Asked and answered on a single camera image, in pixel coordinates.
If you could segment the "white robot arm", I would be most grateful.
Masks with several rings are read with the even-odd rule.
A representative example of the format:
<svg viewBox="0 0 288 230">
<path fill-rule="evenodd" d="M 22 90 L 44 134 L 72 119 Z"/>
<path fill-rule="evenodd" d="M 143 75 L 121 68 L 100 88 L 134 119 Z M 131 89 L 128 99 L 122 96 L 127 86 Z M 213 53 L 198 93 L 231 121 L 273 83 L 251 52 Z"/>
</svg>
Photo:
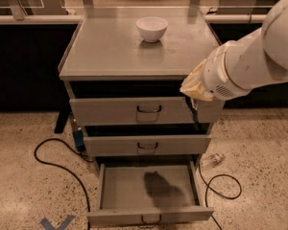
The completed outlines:
<svg viewBox="0 0 288 230">
<path fill-rule="evenodd" d="M 278 1 L 262 26 L 204 59 L 180 92 L 202 101 L 232 100 L 257 87 L 288 82 L 288 0 Z"/>
</svg>

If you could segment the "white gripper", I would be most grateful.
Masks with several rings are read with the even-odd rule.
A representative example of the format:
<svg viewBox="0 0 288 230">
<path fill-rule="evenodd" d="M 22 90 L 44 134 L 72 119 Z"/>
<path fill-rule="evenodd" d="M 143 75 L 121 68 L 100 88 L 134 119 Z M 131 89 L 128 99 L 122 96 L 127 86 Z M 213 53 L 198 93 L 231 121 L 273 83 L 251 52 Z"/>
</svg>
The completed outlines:
<svg viewBox="0 0 288 230">
<path fill-rule="evenodd" d="M 191 99 L 210 102 L 213 97 L 229 101 L 246 96 L 250 90 L 238 86 L 229 76 L 226 56 L 229 45 L 222 45 L 202 60 L 181 85 L 180 92 Z"/>
</svg>

